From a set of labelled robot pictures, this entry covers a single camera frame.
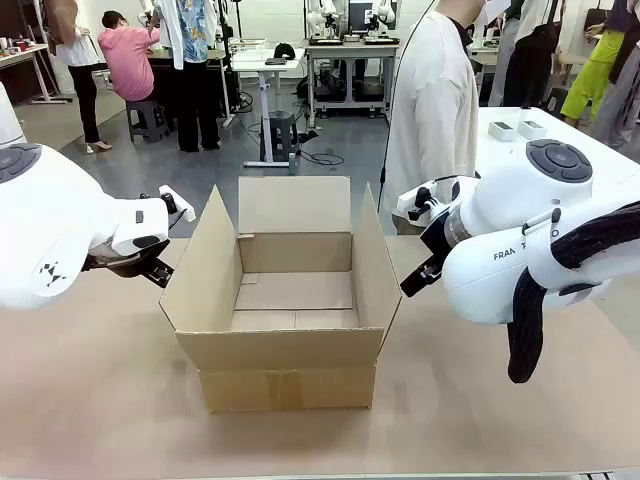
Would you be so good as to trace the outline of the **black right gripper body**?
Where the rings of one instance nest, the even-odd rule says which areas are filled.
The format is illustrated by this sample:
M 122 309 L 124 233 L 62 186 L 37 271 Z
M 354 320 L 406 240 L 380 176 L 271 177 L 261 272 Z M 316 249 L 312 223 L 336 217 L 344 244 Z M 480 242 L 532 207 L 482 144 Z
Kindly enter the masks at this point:
M 431 256 L 420 266 L 421 270 L 441 270 L 446 257 L 451 252 L 452 247 L 445 235 L 449 215 L 448 209 L 439 213 L 420 235 L 420 240 L 431 253 Z

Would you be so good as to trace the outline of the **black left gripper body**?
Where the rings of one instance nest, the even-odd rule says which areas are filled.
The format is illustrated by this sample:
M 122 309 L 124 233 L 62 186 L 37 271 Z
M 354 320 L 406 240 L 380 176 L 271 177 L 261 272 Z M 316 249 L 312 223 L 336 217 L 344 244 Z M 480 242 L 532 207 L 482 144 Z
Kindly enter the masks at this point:
M 110 245 L 100 245 L 88 252 L 82 271 L 107 269 L 122 278 L 142 276 L 143 261 L 147 258 L 160 258 L 169 244 L 170 241 L 165 240 L 128 256 L 116 253 Z

